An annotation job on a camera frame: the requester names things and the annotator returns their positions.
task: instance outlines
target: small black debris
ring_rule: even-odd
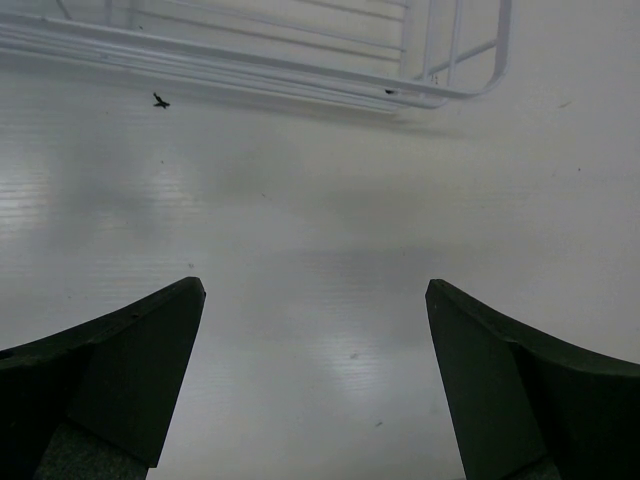
[[[153,92],[153,96],[155,97],[156,101],[158,102],[158,103],[156,103],[154,105],[154,107],[162,107],[162,108],[164,108],[166,110],[167,107],[171,106],[170,103],[165,102],[164,100],[162,100],[160,95],[158,95],[156,92]]]

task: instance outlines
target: wire shelf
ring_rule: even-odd
[[[505,75],[512,2],[0,0],[0,48],[382,111],[430,109],[487,93]]]

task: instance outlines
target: white wire rack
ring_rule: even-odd
[[[512,0],[0,0],[0,48],[375,110],[438,108],[504,76],[512,8]]]

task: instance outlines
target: white surface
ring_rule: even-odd
[[[638,2],[519,7],[495,92],[393,122],[3,53],[0,348],[200,276],[154,480],[462,476],[433,277],[640,362]]]

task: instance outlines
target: white plastic floor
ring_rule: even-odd
[[[640,362],[640,3],[518,7],[498,89],[395,121],[2,53],[0,348],[201,277],[153,480],[463,477],[434,277]]]

